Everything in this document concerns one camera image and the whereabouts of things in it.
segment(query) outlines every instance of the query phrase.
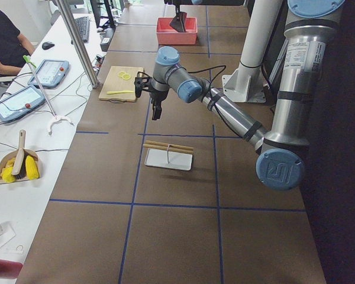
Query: blue cap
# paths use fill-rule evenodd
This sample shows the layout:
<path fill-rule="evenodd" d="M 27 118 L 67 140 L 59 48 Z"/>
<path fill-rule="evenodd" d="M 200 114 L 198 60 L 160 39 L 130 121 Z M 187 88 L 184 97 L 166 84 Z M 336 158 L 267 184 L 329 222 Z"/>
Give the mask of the blue cap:
<path fill-rule="evenodd" d="M 202 93 L 201 85 L 196 80 L 187 80 L 180 84 L 177 95 L 186 103 L 193 102 Z"/>
<path fill-rule="evenodd" d="M 180 60 L 179 52 L 170 46 L 163 46 L 159 48 L 156 56 L 156 63 L 162 66 L 172 66 L 178 64 Z"/>
<path fill-rule="evenodd" d="M 256 173 L 269 188 L 287 191 L 298 186 L 304 178 L 304 162 L 295 153 L 285 149 L 270 149 L 256 161 Z"/>
<path fill-rule="evenodd" d="M 318 18 L 334 12 L 345 0 L 288 0 L 292 13 L 302 18 Z"/>

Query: wooden cutting board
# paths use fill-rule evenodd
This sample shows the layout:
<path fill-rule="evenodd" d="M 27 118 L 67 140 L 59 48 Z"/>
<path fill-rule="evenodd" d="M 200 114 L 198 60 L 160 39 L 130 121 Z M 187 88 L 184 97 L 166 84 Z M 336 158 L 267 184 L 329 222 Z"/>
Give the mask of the wooden cutting board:
<path fill-rule="evenodd" d="M 130 75 L 129 80 L 124 80 L 119 74 L 126 72 Z M 144 72 L 143 67 L 129 67 L 129 66 L 112 66 L 108 72 L 108 76 L 105 79 L 105 83 L 101 89 L 99 99 L 103 101 L 124 101 L 135 102 L 135 86 L 134 79 L 137 76 L 137 72 Z M 110 91 L 123 91 L 132 90 L 133 93 L 116 93 L 108 95 Z"/>

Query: blue and white device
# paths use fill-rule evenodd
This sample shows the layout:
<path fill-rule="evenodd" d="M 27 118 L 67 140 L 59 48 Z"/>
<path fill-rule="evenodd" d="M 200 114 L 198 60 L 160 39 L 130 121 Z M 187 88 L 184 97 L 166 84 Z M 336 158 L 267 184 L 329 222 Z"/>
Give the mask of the blue and white device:
<path fill-rule="evenodd" d="M 45 102 L 43 94 L 30 85 L 0 101 L 0 120 L 17 120 Z"/>
<path fill-rule="evenodd" d="M 36 70 L 42 87 L 53 89 L 60 84 L 69 70 L 70 63 L 65 60 L 50 60 L 45 59 L 41 62 Z M 28 85 L 38 86 L 34 76 L 28 82 Z"/>

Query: person's arm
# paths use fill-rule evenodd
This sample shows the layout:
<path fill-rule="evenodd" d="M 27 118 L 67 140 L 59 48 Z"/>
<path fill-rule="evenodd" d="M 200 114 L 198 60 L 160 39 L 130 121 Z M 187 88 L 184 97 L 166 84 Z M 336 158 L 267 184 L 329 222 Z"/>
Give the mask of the person's arm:
<path fill-rule="evenodd" d="M 17 36 L 18 41 L 20 44 L 29 52 L 29 55 L 32 55 L 34 52 L 34 46 L 31 44 L 31 42 L 24 36 L 23 34 L 19 34 Z"/>
<path fill-rule="evenodd" d="M 0 74 L 1 75 L 14 75 L 16 76 L 18 72 L 21 71 L 20 67 L 10 66 L 10 65 L 3 65 L 0 62 Z"/>

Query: black mouse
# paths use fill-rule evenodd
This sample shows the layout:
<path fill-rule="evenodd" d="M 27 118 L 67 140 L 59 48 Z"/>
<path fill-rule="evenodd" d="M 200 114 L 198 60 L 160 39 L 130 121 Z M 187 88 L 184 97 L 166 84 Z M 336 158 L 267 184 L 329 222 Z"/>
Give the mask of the black mouse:
<path fill-rule="evenodd" d="M 53 46 L 55 46 L 55 44 L 53 44 L 51 41 L 46 41 L 42 44 L 42 49 L 48 50 L 48 49 L 52 48 Z"/>

